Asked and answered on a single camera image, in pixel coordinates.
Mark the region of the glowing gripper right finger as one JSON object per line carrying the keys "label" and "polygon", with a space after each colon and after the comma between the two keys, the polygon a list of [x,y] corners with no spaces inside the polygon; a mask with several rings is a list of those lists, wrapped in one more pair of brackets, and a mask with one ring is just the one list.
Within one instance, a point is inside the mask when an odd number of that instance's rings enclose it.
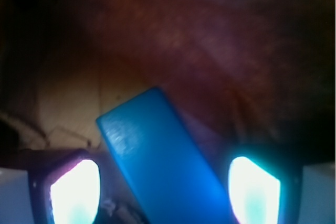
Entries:
{"label": "glowing gripper right finger", "polygon": [[240,147],[230,154],[227,189],[237,223],[297,223],[302,166],[283,150]]}

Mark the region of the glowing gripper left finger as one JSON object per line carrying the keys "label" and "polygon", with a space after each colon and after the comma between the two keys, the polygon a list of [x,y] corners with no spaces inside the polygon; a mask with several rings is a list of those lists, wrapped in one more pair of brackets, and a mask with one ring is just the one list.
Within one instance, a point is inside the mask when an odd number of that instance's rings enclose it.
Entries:
{"label": "glowing gripper left finger", "polygon": [[32,151],[29,192],[35,223],[94,223],[101,179],[86,150]]}

